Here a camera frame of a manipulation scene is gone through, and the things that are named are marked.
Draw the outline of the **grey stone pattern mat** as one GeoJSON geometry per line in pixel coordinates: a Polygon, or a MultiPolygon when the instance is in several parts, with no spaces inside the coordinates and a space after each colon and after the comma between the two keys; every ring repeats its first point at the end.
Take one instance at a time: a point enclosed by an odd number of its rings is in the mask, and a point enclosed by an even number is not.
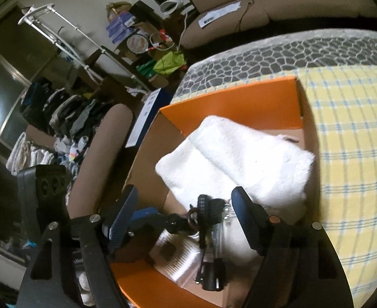
{"type": "Polygon", "coordinates": [[[377,65],[377,31],[349,28],[302,31],[229,49],[190,66],[172,102],[260,76],[346,65],[377,65]]]}

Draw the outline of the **orange cardboard box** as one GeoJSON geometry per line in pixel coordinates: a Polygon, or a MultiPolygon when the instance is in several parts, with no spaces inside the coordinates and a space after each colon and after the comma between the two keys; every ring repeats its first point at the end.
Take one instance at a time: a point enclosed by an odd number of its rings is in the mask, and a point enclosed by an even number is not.
{"type": "Polygon", "coordinates": [[[236,85],[163,107],[127,183],[138,207],[181,213],[199,195],[229,199],[241,186],[287,223],[316,220],[319,142],[307,95],[294,76],[236,85]]]}

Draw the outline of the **green bag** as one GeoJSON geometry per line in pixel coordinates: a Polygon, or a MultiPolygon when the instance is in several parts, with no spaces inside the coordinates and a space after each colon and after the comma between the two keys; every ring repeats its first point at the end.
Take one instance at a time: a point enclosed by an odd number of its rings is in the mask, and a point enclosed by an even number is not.
{"type": "Polygon", "coordinates": [[[170,76],[173,72],[185,66],[185,55],[180,52],[169,52],[156,62],[153,70],[162,76],[170,76]]]}

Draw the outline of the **black makeup brush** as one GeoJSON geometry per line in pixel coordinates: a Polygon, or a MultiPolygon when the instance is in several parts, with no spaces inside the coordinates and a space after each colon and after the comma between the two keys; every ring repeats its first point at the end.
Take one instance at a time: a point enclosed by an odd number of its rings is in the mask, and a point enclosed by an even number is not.
{"type": "Polygon", "coordinates": [[[202,263],[202,289],[221,291],[226,283],[226,269],[222,253],[222,218],[225,201],[208,196],[207,233],[204,259],[202,263]]]}

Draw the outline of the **white paper on sofa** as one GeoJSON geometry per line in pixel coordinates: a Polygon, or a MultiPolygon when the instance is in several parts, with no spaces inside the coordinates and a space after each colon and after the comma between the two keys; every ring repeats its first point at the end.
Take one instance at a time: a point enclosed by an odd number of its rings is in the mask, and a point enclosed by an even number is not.
{"type": "Polygon", "coordinates": [[[238,11],[241,7],[241,2],[234,2],[228,4],[222,8],[218,8],[212,11],[209,11],[205,16],[198,20],[198,25],[200,28],[205,28],[207,25],[216,21],[217,19],[229,14],[238,11]]]}

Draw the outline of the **black handled screwdriver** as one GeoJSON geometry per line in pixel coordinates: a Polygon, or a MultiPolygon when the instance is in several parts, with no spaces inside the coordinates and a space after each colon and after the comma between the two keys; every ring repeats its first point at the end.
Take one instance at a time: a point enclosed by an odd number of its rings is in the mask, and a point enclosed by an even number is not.
{"type": "Polygon", "coordinates": [[[205,250],[207,248],[207,214],[208,214],[208,196],[200,195],[197,199],[197,223],[199,224],[199,247],[200,247],[200,266],[197,271],[197,282],[202,283],[202,263],[205,250]]]}

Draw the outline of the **clear plastic box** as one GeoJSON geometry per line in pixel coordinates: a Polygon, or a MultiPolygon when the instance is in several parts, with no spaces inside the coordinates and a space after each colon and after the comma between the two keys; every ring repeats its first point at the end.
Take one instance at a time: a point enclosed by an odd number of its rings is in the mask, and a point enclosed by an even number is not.
{"type": "Polygon", "coordinates": [[[231,204],[223,207],[221,218],[223,259],[235,266],[246,266],[258,259],[260,256],[250,247],[231,204]]]}

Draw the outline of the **white folded towel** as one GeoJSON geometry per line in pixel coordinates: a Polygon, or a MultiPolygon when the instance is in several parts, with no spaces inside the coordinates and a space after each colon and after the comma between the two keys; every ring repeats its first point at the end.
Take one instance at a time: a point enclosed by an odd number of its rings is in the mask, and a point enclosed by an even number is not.
{"type": "Polygon", "coordinates": [[[294,224],[307,209],[304,190],[313,163],[313,153],[281,134],[212,115],[164,155],[155,171],[185,209],[202,194],[228,201],[241,186],[268,214],[294,224]]]}

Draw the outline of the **white drying rack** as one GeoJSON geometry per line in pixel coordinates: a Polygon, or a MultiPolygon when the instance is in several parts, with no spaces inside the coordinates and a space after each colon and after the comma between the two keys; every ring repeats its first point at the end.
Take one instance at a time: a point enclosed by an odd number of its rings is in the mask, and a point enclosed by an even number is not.
{"type": "Polygon", "coordinates": [[[127,71],[132,80],[136,81],[137,84],[143,88],[143,92],[151,92],[150,83],[148,81],[144,81],[140,76],[138,76],[137,72],[133,70],[130,65],[128,65],[124,60],[119,59],[110,49],[97,44],[89,35],[84,33],[78,26],[75,26],[71,21],[69,21],[69,19],[60,14],[55,9],[55,4],[46,4],[41,7],[30,6],[23,8],[22,17],[19,19],[18,24],[27,24],[31,28],[34,28],[40,35],[45,37],[55,47],[60,49],[74,62],[80,65],[94,83],[96,83],[97,85],[102,85],[103,77],[91,68],[91,63],[86,63],[86,61],[83,58],[81,58],[77,50],[71,44],[69,44],[69,42],[67,42],[56,31],[52,30],[49,26],[47,26],[40,20],[40,17],[42,15],[46,15],[49,13],[55,14],[57,17],[62,19],[64,23],[69,25],[76,32],[80,33],[86,40],[91,42],[97,48],[97,51],[99,53],[103,54],[104,56],[112,60],[112,62],[114,62],[120,68],[127,71]]]}

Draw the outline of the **yellow checkered cloth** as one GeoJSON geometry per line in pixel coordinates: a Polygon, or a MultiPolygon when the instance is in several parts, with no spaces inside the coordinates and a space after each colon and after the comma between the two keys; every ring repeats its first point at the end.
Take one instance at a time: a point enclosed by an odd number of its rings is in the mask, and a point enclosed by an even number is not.
{"type": "Polygon", "coordinates": [[[289,70],[314,114],[320,218],[356,307],[377,289],[377,65],[289,70]]]}

